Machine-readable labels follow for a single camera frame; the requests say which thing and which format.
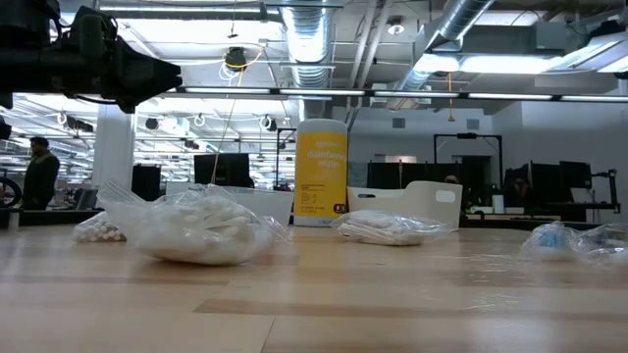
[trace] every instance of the crumpled plastic wrap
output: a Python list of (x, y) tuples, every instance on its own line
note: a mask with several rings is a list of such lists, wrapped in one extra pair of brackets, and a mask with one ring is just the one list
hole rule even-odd
[(536, 227), (521, 246), (526, 258), (580, 260), (595, 265), (628, 265), (628, 225), (579, 231), (561, 222)]
[(276, 238), (290, 241), (275, 220), (257, 217), (215, 185), (145, 202), (110, 181), (98, 198), (128, 243), (157, 259), (237, 265), (266, 252)]
[(437, 221), (371, 210), (342, 215), (331, 226), (348, 241), (379, 245), (420, 245), (426, 239), (452, 231), (447, 225)]
[(127, 241), (125, 235), (111, 223), (106, 212), (76, 225), (72, 238), (76, 242)]

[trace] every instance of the white cotton balls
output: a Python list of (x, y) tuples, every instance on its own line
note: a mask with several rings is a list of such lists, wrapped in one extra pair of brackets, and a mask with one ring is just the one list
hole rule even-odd
[(73, 238), (77, 242), (126, 241), (122, 233), (109, 222), (104, 212), (76, 226)]

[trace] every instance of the man in dark clothing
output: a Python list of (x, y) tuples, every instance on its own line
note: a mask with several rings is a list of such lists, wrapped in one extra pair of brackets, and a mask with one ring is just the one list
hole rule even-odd
[(24, 180), (24, 209), (45, 210), (55, 195), (55, 181), (59, 160), (48, 151), (48, 140), (33, 137), (30, 140), (32, 158)]

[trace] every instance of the table surface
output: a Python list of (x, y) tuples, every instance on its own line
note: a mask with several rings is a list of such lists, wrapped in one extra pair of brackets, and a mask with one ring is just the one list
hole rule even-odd
[(416, 247), (294, 228), (253, 263), (155, 261), (70, 227), (0, 233), (0, 352), (625, 352), (628, 277), (528, 263), (528, 232)]

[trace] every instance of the yellow label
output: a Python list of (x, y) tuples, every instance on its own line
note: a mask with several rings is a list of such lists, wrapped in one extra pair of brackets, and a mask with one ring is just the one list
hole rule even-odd
[(294, 215), (336, 218), (346, 210), (346, 135), (303, 132), (296, 143)]

